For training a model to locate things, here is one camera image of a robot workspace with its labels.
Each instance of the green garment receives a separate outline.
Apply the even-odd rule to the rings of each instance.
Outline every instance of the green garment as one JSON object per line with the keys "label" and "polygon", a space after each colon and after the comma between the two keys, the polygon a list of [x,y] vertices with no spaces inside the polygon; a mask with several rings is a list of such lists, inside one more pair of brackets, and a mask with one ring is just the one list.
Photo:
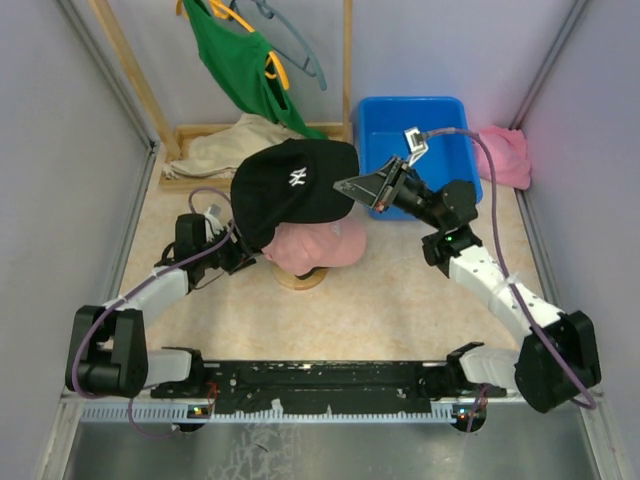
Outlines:
{"label": "green garment", "polygon": [[[327,138],[304,124],[278,79],[268,79],[265,64],[273,47],[258,32],[234,33],[220,25],[202,0],[184,0],[200,59],[236,106],[283,123],[307,138]],[[267,70],[274,73],[273,62]]]}

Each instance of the blue plastic bin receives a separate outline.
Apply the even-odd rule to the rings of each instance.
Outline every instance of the blue plastic bin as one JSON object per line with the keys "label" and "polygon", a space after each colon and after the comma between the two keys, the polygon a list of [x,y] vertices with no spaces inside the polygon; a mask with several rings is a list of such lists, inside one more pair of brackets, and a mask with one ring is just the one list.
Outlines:
{"label": "blue plastic bin", "polygon": [[[360,169],[369,173],[384,165],[393,155],[407,158],[404,131],[443,127],[467,128],[462,102],[452,97],[369,97],[358,107],[358,146]],[[451,180],[467,180],[476,188],[476,202],[482,199],[482,186],[471,148],[463,135],[443,135],[429,140],[429,151],[414,164],[420,178],[431,190],[439,190]],[[414,220],[397,207],[384,213],[373,210],[377,220]]]}

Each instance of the white wall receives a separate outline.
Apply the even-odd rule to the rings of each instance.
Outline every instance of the white wall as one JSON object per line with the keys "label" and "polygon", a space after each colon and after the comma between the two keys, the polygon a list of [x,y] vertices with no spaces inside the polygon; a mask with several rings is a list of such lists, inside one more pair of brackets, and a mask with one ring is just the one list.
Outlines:
{"label": "white wall", "polygon": [[636,0],[593,2],[525,132],[563,307],[595,323],[605,392],[640,473],[638,19]]}
{"label": "white wall", "polygon": [[35,475],[71,324],[102,300],[145,147],[53,1],[0,14],[0,478]]}
{"label": "white wall", "polygon": [[[86,0],[73,0],[96,35]],[[329,85],[284,61],[291,96],[306,121],[339,121],[342,111],[342,0],[269,0],[305,36]],[[198,59],[175,0],[110,0],[172,125],[233,122],[239,113]],[[453,95],[472,125],[508,124],[572,0],[354,0],[352,107],[373,95]],[[267,39],[291,48],[275,20],[248,0],[243,13]]]}

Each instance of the new york yankees logo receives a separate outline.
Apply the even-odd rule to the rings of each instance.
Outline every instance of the new york yankees logo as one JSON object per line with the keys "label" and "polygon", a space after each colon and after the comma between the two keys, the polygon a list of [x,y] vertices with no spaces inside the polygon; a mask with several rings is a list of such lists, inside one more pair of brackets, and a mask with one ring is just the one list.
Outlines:
{"label": "new york yankees logo", "polygon": [[303,178],[307,176],[307,167],[301,168],[300,170],[294,170],[291,172],[290,176],[289,184],[292,187],[295,187],[296,185],[304,185]]}

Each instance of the black baseball cap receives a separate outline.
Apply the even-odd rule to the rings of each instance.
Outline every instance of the black baseball cap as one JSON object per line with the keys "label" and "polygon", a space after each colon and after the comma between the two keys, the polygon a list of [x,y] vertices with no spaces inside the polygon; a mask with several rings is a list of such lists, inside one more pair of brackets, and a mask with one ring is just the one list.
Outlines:
{"label": "black baseball cap", "polygon": [[359,173],[353,145],[334,140],[287,140],[246,160],[231,181],[231,207],[243,237],[266,247],[287,223],[327,223],[346,217],[353,200],[334,182]]}

